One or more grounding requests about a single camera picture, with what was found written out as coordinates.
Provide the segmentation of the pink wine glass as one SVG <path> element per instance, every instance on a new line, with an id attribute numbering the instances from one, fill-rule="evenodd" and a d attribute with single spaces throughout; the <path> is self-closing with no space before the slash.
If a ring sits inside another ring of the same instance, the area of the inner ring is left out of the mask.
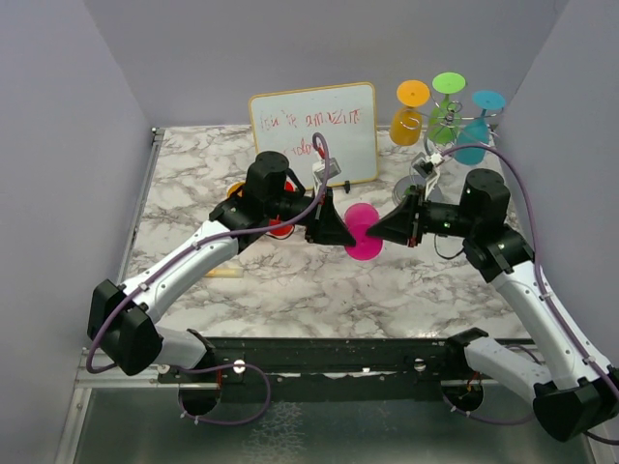
<path id="1" fill-rule="evenodd" d="M 368 261 L 380 254 L 383 241 L 367 235 L 368 229 L 377 221 L 379 213 L 369 203 L 356 203 L 346 210 L 344 223 L 356 241 L 355 246 L 345 247 L 350 257 L 358 261 Z"/>

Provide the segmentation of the red wine glass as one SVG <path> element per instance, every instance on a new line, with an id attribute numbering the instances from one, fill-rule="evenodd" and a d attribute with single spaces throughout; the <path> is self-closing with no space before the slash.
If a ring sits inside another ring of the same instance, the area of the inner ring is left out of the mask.
<path id="1" fill-rule="evenodd" d="M 284 189 L 286 191 L 294 191 L 295 187 L 293 186 L 291 182 L 286 181 L 284 185 Z M 281 220 L 279 218 L 271 219 L 269 221 L 270 226 L 275 226 L 277 224 L 281 224 Z M 295 225 L 286 225 L 286 226 L 278 227 L 276 229 L 271 230 L 270 232 L 267 233 L 267 235 L 277 240 L 285 240 L 294 232 L 294 230 L 295 230 Z"/>

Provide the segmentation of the yellow wine glass front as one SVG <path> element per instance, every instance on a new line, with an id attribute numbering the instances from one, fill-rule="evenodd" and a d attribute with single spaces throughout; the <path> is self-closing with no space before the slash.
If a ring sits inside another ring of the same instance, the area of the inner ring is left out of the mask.
<path id="1" fill-rule="evenodd" d="M 244 185 L 245 185 L 244 182 L 238 182 L 232 185 L 227 191 L 227 194 L 226 194 L 227 197 L 231 197 L 231 196 L 241 197 L 243 195 Z"/>

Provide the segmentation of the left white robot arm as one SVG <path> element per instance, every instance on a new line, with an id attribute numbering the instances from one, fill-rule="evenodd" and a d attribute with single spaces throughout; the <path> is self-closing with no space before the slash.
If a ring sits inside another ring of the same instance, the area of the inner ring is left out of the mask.
<path id="1" fill-rule="evenodd" d="M 258 154 L 245 182 L 219 203 L 193 235 L 147 271 L 120 284 L 106 279 L 94 290 L 87 334 L 93 351 L 102 350 L 114 367 L 132 376 L 154 363 L 172 364 L 199 382 L 213 372 L 214 359 L 189 333 L 158 323 L 187 290 L 207 273 L 237 256 L 262 236 L 284 226 L 302 226 L 316 245 L 353 247 L 355 239 L 339 216 L 327 182 L 334 164 L 325 145 L 312 195 L 298 184 L 286 156 Z"/>

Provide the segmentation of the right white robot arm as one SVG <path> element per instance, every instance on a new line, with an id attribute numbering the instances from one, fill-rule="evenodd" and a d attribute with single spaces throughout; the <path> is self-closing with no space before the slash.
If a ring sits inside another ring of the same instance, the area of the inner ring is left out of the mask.
<path id="1" fill-rule="evenodd" d="M 500 174 L 474 169 L 458 204 L 429 201 L 424 188 L 413 187 L 368 235 L 408 247 L 426 234 L 461 238 L 467 261 L 509 304 L 545 362 L 530 362 L 471 329 L 449 338 L 446 370 L 496 380 L 531 404 L 548 435 L 567 442 L 617 416 L 618 370 L 552 296 L 532 247 L 506 222 L 510 198 Z"/>

